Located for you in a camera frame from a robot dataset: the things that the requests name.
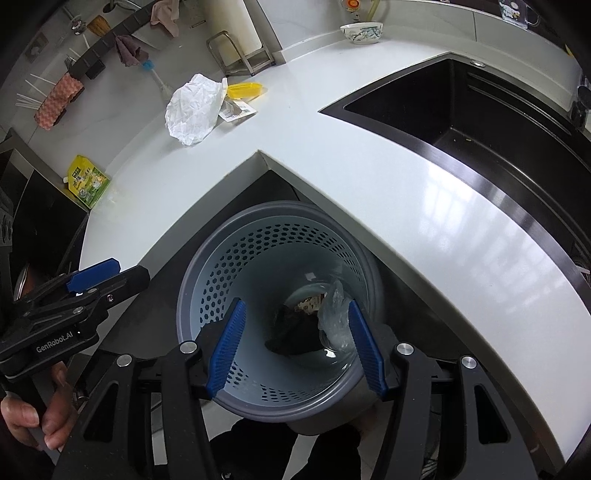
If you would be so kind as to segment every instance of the trash bin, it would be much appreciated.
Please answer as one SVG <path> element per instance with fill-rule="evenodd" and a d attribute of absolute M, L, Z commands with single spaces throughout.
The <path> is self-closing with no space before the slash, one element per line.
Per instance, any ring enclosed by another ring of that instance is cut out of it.
<path fill-rule="evenodd" d="M 372 255 L 319 208 L 269 202 L 230 218 L 189 264 L 177 306 L 180 342 L 220 320 L 235 297 L 246 326 L 215 402 L 258 421 L 294 421 L 343 398 L 363 377 L 355 350 L 282 356 L 265 347 L 278 309 L 326 292 L 339 279 L 368 318 L 382 321 L 383 287 Z"/>

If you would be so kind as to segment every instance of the metal screw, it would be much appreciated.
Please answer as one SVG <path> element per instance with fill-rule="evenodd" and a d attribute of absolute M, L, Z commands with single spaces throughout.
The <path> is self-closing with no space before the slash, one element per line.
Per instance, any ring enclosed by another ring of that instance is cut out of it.
<path fill-rule="evenodd" d="M 181 344 L 182 353 L 193 353 L 197 350 L 197 344 L 195 342 L 184 342 Z"/>
<path fill-rule="evenodd" d="M 472 368 L 476 368 L 478 364 L 471 356 L 464 356 L 462 357 L 462 365 L 471 370 Z"/>
<path fill-rule="evenodd" d="M 414 352 L 414 348 L 410 343 L 399 343 L 396 347 L 396 350 L 398 350 L 398 353 L 401 353 L 402 355 L 410 355 Z"/>
<path fill-rule="evenodd" d="M 117 359 L 117 365 L 119 365 L 120 367 L 127 367 L 130 363 L 131 363 L 131 355 L 128 355 L 127 353 L 125 355 L 121 355 L 118 359 Z"/>

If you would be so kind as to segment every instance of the person's leg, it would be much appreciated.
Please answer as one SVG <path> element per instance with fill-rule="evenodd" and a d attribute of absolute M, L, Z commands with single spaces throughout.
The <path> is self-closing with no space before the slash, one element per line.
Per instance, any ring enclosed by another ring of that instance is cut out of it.
<path fill-rule="evenodd" d="M 361 435 L 351 425 L 341 425 L 316 439 L 308 463 L 292 480 L 360 480 Z"/>
<path fill-rule="evenodd" d="M 209 444 L 222 474 L 231 473 L 235 480 L 281 480 L 296 439 L 285 423 L 242 419 Z"/>

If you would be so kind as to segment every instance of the black sink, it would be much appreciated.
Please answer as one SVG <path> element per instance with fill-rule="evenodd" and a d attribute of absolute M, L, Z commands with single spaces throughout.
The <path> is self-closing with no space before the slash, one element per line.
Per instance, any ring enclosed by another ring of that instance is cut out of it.
<path fill-rule="evenodd" d="M 528 212 L 576 262 L 587 263 L 591 142 L 551 101 L 475 64 L 454 54 L 436 57 L 322 113 L 387 137 L 490 193 L 469 169 L 454 165 L 460 161 Z"/>

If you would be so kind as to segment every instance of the finger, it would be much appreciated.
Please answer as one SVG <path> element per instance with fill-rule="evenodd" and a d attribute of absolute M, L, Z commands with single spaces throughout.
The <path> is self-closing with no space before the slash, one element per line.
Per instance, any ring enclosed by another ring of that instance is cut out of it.
<path fill-rule="evenodd" d="M 58 387 L 64 387 L 66 385 L 67 372 L 68 369 L 64 362 L 58 362 L 51 366 L 51 379 Z"/>
<path fill-rule="evenodd" d="M 12 436 L 25 445 L 38 446 L 28 431 L 29 428 L 39 426 L 39 416 L 32 406 L 17 398 L 5 397 L 0 404 L 0 410 Z"/>
<path fill-rule="evenodd" d="M 43 433 L 50 435 L 62 428 L 73 410 L 72 388 L 65 384 L 53 394 L 47 411 L 41 419 Z"/>
<path fill-rule="evenodd" d="M 67 421 L 64 423 L 64 425 L 54 433 L 45 436 L 45 444 L 47 445 L 47 448 L 50 450 L 55 450 L 56 448 L 62 449 L 66 444 L 66 441 L 70 436 L 70 432 L 72 431 L 72 428 L 74 428 L 74 424 L 76 423 L 77 419 L 78 414 L 74 409 L 72 409 L 72 412 L 70 413 L 70 416 L 67 418 Z"/>

